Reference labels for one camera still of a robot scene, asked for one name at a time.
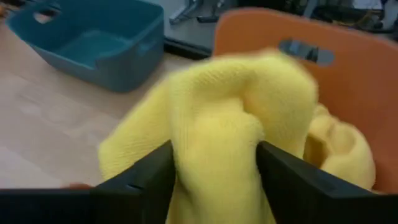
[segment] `table surface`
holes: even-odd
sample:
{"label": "table surface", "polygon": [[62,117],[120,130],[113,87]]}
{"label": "table surface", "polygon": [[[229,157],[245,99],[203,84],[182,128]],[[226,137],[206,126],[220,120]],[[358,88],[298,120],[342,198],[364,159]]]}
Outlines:
{"label": "table surface", "polygon": [[97,145],[154,83],[191,63],[165,54],[138,90],[113,93],[52,68],[0,21],[0,188],[100,183]]}

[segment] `orange bin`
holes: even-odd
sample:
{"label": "orange bin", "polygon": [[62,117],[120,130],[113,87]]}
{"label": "orange bin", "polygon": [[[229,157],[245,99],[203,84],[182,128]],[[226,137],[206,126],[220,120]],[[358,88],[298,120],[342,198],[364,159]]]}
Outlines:
{"label": "orange bin", "polygon": [[219,21],[213,55],[278,48],[282,40],[289,39],[334,53],[328,66],[299,60],[318,81],[320,103],[355,125],[368,140],[376,163],[374,189],[397,194],[398,45],[290,14],[240,9]]}

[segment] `yellow towel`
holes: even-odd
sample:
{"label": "yellow towel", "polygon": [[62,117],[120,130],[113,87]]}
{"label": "yellow towel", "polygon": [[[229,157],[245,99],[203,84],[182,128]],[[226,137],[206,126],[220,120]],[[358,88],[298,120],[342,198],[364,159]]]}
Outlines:
{"label": "yellow towel", "polygon": [[100,146],[101,169],[109,179],[171,139],[177,183],[170,224],[272,223],[256,168],[261,140],[303,158],[311,138],[308,161],[370,189],[374,164],[365,139],[351,126],[330,134],[320,115],[327,110],[314,113],[317,100],[311,76],[275,51],[201,62],[171,74],[126,116]]}

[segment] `teal bin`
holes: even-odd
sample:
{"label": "teal bin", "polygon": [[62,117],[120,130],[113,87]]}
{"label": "teal bin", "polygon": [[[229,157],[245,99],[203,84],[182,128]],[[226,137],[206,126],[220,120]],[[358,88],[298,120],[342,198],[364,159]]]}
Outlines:
{"label": "teal bin", "polygon": [[[40,12],[59,11],[46,21]],[[163,56],[164,12],[136,0],[49,0],[29,4],[7,24],[48,64],[107,89],[139,87]]]}

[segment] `bin handle hole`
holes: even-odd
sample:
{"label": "bin handle hole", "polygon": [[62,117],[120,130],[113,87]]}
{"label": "bin handle hole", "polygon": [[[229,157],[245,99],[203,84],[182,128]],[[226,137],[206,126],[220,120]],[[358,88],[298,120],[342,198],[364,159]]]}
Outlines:
{"label": "bin handle hole", "polygon": [[61,11],[59,9],[49,7],[33,13],[33,18],[41,24],[46,24],[53,21],[60,13]]}
{"label": "bin handle hole", "polygon": [[319,66],[329,66],[335,59],[331,50],[294,39],[282,40],[279,43],[279,50],[291,56],[316,63]]}

